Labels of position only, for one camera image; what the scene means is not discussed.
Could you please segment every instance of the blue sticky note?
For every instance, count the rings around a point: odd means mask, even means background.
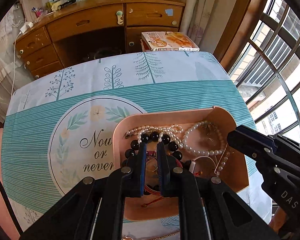
[[[165,11],[168,16],[173,16],[173,9],[166,9]]]

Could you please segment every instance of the white curtain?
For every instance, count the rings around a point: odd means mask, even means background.
[[[22,8],[14,5],[0,22],[0,122],[4,122],[11,97],[14,75],[14,41],[24,23]],[[33,81],[22,62],[16,57],[14,90]]]
[[[180,31],[187,34],[198,46],[215,0],[181,0],[186,2],[183,12]]]

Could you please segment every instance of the wooden dresser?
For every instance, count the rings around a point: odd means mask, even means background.
[[[122,53],[139,52],[141,32],[179,30],[184,6],[178,0],[79,1],[35,24],[17,39],[16,52],[35,78],[81,63],[82,48],[121,42]]]

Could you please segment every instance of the wooden drawer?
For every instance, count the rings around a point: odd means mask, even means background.
[[[41,77],[44,77],[46,75],[49,75],[55,71],[58,71],[60,69],[63,69],[63,66],[61,64],[60,61],[56,61],[56,62],[53,62],[53,63],[50,63],[48,65],[45,65],[41,68],[38,68],[34,71],[31,71],[31,74],[33,75],[34,78],[41,78]]]
[[[30,33],[16,43],[16,53],[24,58],[31,53],[51,44],[47,29],[45,26]]]
[[[127,3],[126,6],[127,26],[179,27],[180,25],[183,7],[158,3]]]
[[[52,44],[39,49],[24,58],[27,68],[32,71],[59,60]]]
[[[178,28],[162,26],[127,27],[127,53],[142,52],[140,40],[142,32],[177,32]]]
[[[123,26],[123,14],[122,24],[118,24],[117,11],[123,12],[122,3],[83,10],[49,23],[47,29],[52,41],[55,42],[97,29]]]

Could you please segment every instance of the screw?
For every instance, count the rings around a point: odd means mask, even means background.
[[[123,167],[123,168],[121,169],[121,172],[122,172],[122,173],[125,173],[125,174],[129,173],[130,171],[131,171],[131,168],[128,167],[128,166]]]
[[[174,173],[182,173],[182,172],[183,172],[183,169],[180,168],[180,167],[174,167],[174,168],[173,168],[173,172],[174,172]]]
[[[86,185],[89,185],[93,182],[93,177],[85,177],[82,182]]]
[[[221,179],[219,177],[212,177],[211,182],[213,184],[219,184],[221,182]]]
[[[280,169],[279,169],[278,167],[274,167],[273,169],[274,169],[275,173],[278,173],[278,174],[279,174],[279,173],[281,172]]]

